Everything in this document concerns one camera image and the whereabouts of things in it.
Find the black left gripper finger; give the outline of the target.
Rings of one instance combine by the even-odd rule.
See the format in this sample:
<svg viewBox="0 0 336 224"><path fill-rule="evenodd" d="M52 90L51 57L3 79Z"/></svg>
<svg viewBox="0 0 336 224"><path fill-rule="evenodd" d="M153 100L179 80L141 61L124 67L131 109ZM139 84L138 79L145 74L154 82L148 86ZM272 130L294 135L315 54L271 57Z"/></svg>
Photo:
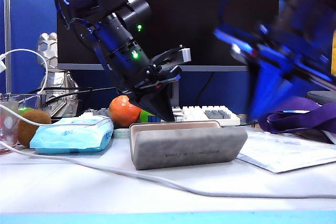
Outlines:
<svg viewBox="0 0 336 224"><path fill-rule="evenodd" d="M158 84L145 89L137 89L128 94L131 104L150 112L160 119L175 121L170 102L170 85Z"/></svg>

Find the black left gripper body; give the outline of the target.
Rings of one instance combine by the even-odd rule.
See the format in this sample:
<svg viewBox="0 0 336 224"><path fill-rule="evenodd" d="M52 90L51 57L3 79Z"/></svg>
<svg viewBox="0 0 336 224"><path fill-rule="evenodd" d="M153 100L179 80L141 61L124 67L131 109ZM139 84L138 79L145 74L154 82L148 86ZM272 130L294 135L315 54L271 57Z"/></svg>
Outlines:
<svg viewBox="0 0 336 224"><path fill-rule="evenodd" d="M182 69L174 62L131 62L130 93L142 96L163 89L180 78Z"/></svg>

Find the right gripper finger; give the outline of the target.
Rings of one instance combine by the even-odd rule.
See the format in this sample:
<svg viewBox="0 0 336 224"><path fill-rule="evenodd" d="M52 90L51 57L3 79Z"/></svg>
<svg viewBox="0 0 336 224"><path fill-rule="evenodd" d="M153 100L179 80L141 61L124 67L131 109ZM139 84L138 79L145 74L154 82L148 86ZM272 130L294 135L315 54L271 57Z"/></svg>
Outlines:
<svg viewBox="0 0 336 224"><path fill-rule="evenodd" d="M292 96L305 93L305 80L288 69L274 65L249 65L250 95L247 120L250 122L274 111Z"/></svg>

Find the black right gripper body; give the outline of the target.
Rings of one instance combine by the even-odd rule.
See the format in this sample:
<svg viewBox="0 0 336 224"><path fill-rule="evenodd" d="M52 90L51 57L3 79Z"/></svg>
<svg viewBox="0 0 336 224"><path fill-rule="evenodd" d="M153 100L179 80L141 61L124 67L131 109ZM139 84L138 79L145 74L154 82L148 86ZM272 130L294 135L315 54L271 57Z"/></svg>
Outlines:
<svg viewBox="0 0 336 224"><path fill-rule="evenodd" d="M334 86L335 76L326 68L330 61L318 48L286 31L260 25L249 34L228 24L218 26L214 35L231 45L234 59L252 66L266 62L284 74L293 72L320 86Z"/></svg>

